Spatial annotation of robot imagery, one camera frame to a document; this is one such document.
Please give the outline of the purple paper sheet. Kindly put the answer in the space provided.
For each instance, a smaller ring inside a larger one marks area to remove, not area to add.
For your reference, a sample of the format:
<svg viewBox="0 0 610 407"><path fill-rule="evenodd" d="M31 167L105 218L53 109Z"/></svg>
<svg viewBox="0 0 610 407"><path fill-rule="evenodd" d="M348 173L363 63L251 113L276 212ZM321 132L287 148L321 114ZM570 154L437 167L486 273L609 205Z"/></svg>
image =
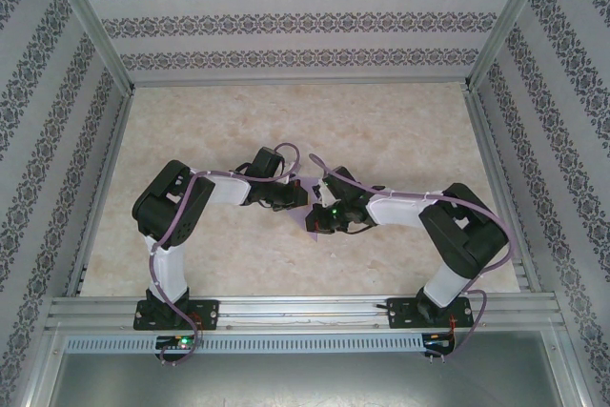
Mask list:
<svg viewBox="0 0 610 407"><path fill-rule="evenodd" d="M317 242L318 234L307 231L306 217L312 211L313 205L318 202L318 197L315 195L314 186L318 185L317 177L297 175L295 180L300 181L300 186L308 195L308 203L305 206L297 207L288 211L289 217L303 230L314 242Z"/></svg>

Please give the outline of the grey metal sheet panel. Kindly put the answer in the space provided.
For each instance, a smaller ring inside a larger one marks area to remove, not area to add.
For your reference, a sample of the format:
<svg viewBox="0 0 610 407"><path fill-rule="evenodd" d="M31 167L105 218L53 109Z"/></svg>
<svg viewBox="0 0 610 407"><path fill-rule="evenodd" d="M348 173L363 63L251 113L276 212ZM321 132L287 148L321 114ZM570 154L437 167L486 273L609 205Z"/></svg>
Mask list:
<svg viewBox="0 0 610 407"><path fill-rule="evenodd" d="M65 355L31 407L589 407L543 354Z"/></svg>

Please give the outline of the aluminium mounting rail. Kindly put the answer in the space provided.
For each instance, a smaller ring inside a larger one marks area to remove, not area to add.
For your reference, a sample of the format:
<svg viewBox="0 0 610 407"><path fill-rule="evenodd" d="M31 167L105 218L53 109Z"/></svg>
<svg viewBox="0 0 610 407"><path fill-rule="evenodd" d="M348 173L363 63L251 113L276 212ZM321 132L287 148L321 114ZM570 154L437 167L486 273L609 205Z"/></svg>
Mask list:
<svg viewBox="0 0 610 407"><path fill-rule="evenodd" d="M553 293L468 295L465 314L491 331L543 331L565 327ZM131 333L137 297L58 297L51 301L43 330L63 334ZM242 334L385 332L398 306L384 295L221 296L216 330Z"/></svg>

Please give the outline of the aluminium back rail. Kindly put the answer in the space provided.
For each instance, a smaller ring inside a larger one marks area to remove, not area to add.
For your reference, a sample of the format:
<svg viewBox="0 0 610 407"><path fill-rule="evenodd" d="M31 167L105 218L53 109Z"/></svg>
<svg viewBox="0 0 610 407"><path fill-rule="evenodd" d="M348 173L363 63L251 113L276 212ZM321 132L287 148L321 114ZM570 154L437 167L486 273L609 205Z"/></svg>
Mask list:
<svg viewBox="0 0 610 407"><path fill-rule="evenodd" d="M469 88L466 77L278 77L278 78L224 78L224 79L186 79L186 80L149 80L134 82L135 89L164 87L224 87L224 86L292 86L292 85L351 85L351 84L445 84L458 83L463 89Z"/></svg>

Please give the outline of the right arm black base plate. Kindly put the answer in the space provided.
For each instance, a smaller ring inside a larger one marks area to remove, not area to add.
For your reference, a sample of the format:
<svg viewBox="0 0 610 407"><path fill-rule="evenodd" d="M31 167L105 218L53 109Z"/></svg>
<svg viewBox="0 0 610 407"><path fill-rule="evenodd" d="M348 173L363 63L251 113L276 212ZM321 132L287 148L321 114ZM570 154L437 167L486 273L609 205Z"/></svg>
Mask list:
<svg viewBox="0 0 610 407"><path fill-rule="evenodd" d="M439 308L427 299L417 297L390 297L386 301L391 329L468 328L474 324L470 301L456 298L449 306Z"/></svg>

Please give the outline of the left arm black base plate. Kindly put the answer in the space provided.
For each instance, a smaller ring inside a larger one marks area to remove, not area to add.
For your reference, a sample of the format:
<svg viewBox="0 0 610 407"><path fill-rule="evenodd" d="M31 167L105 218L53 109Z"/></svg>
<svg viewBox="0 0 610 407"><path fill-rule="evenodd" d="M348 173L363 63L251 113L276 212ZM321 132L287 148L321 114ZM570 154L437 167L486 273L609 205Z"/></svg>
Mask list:
<svg viewBox="0 0 610 407"><path fill-rule="evenodd" d="M213 331L217 327L219 302L192 299L181 306L182 313L198 331ZM136 331L191 331L193 326L166 303L141 300L137 303L133 319Z"/></svg>

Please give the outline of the aluminium side rail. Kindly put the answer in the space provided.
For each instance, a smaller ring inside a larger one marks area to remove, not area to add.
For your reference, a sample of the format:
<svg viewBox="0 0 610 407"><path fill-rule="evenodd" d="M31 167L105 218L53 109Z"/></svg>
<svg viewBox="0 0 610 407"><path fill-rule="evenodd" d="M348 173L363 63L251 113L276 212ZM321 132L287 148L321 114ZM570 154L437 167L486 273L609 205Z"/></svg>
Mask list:
<svg viewBox="0 0 610 407"><path fill-rule="evenodd" d="M76 252L71 263L62 296L74 297L78 296L80 293L81 278L91 257L94 240L112 182L112 173L121 148L121 142L127 126L135 91L135 86L132 86L129 93L122 98L120 107L117 109L113 119L112 129L104 150L103 161L101 162L101 169L95 181L91 202L87 208L82 231L80 233L80 240L76 246Z"/></svg>
<svg viewBox="0 0 610 407"><path fill-rule="evenodd" d="M519 287L523 292L541 293L543 288L539 283L529 247L523 235L494 136L484 110L476 93L463 92L463 96L498 216L507 224L513 234L515 243L513 244L512 264L517 272Z"/></svg>

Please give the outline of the aluminium frame post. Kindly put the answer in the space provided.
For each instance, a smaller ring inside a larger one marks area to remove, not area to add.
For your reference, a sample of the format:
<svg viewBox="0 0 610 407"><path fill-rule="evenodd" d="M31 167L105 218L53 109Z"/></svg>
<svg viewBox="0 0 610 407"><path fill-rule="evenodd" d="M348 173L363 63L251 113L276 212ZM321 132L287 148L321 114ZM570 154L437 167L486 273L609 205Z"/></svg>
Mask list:
<svg viewBox="0 0 610 407"><path fill-rule="evenodd" d="M131 95L133 82L90 0L68 0L122 94Z"/></svg>
<svg viewBox="0 0 610 407"><path fill-rule="evenodd" d="M497 57L504 40L514 27L528 0L507 0L490 36L483 45L474 67L462 85L464 92L472 92L479 85Z"/></svg>

